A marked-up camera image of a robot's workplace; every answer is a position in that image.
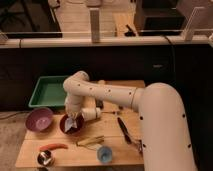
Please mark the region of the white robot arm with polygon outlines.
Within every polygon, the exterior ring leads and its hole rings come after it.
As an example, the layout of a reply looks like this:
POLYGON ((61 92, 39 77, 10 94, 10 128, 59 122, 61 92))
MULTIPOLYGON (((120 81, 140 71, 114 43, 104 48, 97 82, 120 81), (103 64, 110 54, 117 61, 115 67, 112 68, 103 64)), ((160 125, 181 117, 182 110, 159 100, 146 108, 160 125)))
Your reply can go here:
POLYGON ((166 83, 145 88, 91 83, 84 71, 65 79, 65 109, 76 117, 86 96, 130 108, 141 123, 144 171, 198 171, 182 98, 166 83))

